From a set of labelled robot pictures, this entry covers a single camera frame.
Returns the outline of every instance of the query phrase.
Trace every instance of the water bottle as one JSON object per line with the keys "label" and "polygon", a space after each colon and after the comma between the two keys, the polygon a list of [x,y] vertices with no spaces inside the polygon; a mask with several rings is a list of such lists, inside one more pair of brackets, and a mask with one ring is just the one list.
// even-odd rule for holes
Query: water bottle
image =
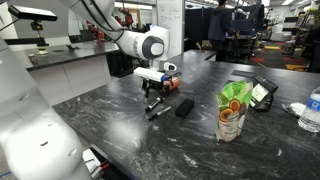
{"label": "water bottle", "polygon": [[303,111],[299,126],[310,132],[320,130],[320,87],[312,91],[306,109]]}

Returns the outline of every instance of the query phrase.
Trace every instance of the man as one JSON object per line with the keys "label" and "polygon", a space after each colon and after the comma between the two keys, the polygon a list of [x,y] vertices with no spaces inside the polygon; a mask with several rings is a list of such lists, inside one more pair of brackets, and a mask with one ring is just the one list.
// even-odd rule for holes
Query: man
{"label": "man", "polygon": [[212,50],[216,51],[217,60],[219,60],[219,51],[222,42],[224,42],[225,34],[229,30],[231,14],[226,11],[227,0],[219,0],[219,7],[213,9],[210,17],[210,26],[208,39],[212,45]]}

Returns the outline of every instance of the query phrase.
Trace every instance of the green chip bag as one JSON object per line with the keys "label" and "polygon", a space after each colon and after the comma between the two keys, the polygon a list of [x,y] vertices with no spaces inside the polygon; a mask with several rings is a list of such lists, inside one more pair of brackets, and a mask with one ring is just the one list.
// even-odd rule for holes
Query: green chip bag
{"label": "green chip bag", "polygon": [[238,81],[226,84],[218,98],[218,139],[232,141],[241,134],[242,125],[252,96],[252,83]]}

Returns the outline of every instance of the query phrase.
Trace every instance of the black marble countertop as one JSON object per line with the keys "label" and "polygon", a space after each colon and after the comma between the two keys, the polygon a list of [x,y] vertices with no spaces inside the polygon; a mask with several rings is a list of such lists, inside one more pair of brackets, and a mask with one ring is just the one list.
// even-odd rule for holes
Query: black marble countertop
{"label": "black marble countertop", "polygon": [[46,67],[56,66],[59,64],[65,64],[69,62],[74,62],[78,60],[83,60],[89,57],[100,56],[102,54],[107,54],[110,52],[118,51],[119,48],[117,44],[110,42],[85,42],[72,44],[73,47],[79,47],[79,49],[69,50],[65,45],[50,46],[47,47],[48,54],[37,54],[38,49],[28,49],[24,50],[26,56],[28,54],[35,54],[38,64],[27,67],[27,71],[33,71],[37,69],[42,69]]}
{"label": "black marble countertop", "polygon": [[[281,104],[306,103],[320,75],[248,65],[208,62],[188,51],[170,62],[182,72],[179,90],[150,114],[158,96],[144,98],[141,79],[130,75],[54,106],[80,135],[136,179],[320,179],[320,137],[298,126]],[[214,136],[216,93],[228,81],[249,78],[234,70],[263,75],[279,86],[270,112],[248,110],[242,135],[230,143]],[[175,109],[185,99],[195,107],[182,119]],[[172,109],[149,122],[160,109]]]}

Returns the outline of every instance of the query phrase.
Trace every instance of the lab bench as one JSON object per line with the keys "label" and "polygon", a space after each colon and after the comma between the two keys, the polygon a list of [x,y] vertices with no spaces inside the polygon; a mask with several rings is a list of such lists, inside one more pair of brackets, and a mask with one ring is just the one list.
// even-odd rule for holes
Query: lab bench
{"label": "lab bench", "polygon": [[[157,92],[144,97],[141,78],[129,75],[54,106],[57,113],[93,147],[130,178],[135,179],[318,179],[320,137],[298,126],[282,104],[306,103],[319,86],[320,75],[209,62],[201,51],[190,50],[169,61],[178,66],[181,86],[151,113],[145,108]],[[274,82],[270,112],[248,110],[239,138],[218,142],[216,94],[228,81],[250,77]],[[185,99],[195,101],[186,118],[175,116]],[[149,122],[150,115],[172,107]]]}
{"label": "lab bench", "polygon": [[[106,55],[118,52],[115,43],[85,42],[48,47],[48,54],[38,49],[15,51],[50,105],[55,105],[111,82]],[[38,63],[31,64],[28,54],[35,54]]]}

